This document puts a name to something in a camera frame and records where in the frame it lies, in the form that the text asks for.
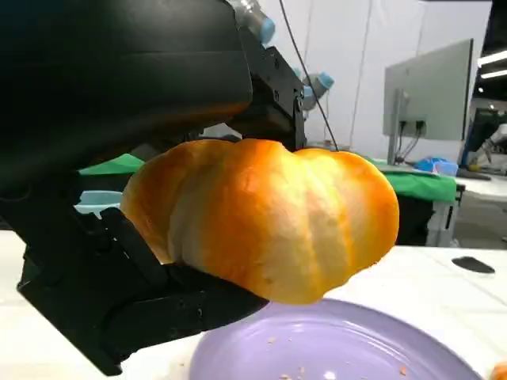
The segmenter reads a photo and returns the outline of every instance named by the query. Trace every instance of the green tablecloth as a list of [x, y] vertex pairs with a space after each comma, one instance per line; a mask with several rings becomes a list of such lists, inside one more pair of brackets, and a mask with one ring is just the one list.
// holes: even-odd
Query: green tablecloth
[[371, 161], [391, 182], [396, 194], [431, 202], [454, 202], [456, 182], [451, 177]]
[[143, 164], [143, 160], [139, 160], [130, 154], [123, 154], [111, 161], [80, 170], [80, 173], [85, 176], [134, 173]]
[[[411, 168], [389, 166], [381, 161], [368, 159], [391, 182], [396, 193], [401, 196], [429, 200], [432, 202], [453, 202], [456, 197], [456, 182], [450, 177], [420, 172]], [[81, 170], [83, 175], [134, 173], [143, 161], [124, 154], [100, 165]]]

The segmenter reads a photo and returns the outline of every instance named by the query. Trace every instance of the orange object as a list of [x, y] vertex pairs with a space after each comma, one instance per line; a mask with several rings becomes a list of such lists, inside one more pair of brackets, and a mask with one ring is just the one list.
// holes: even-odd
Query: orange object
[[176, 146], [132, 177], [121, 209], [162, 263], [289, 304], [380, 260], [399, 220], [393, 188], [363, 158], [256, 139]]
[[507, 362], [502, 362], [495, 366], [491, 374], [491, 380], [507, 380]]

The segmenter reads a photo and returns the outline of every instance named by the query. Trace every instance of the purple plate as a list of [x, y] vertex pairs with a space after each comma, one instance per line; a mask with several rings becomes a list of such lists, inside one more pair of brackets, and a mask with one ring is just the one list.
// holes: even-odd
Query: purple plate
[[422, 331], [352, 303], [271, 303], [209, 332], [190, 380], [480, 380]]

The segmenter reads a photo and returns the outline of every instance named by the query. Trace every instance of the white table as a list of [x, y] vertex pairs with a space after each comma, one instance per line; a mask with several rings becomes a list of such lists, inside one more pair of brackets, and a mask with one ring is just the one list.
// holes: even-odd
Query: white table
[[[14, 291], [22, 242], [0, 231], [0, 378], [103, 379], [81, 354]], [[472, 255], [495, 275], [466, 272], [453, 257]], [[436, 337], [486, 378], [507, 359], [507, 251], [395, 247], [374, 268], [330, 298], [394, 315]], [[134, 354], [118, 379], [187, 380], [200, 336]]]
[[456, 183], [465, 185], [465, 193], [479, 200], [507, 203], [507, 177], [489, 177], [491, 180], [456, 178]]

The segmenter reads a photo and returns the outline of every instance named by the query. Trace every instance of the black mouse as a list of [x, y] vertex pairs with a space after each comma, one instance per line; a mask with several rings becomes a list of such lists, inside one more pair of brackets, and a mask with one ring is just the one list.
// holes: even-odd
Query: black mouse
[[492, 267], [490, 267], [488, 264], [484, 264], [483, 262], [477, 260], [475, 257], [471, 256], [459, 257], [456, 259], [452, 259], [452, 262], [463, 269], [467, 269], [468, 271], [486, 274], [495, 273]]

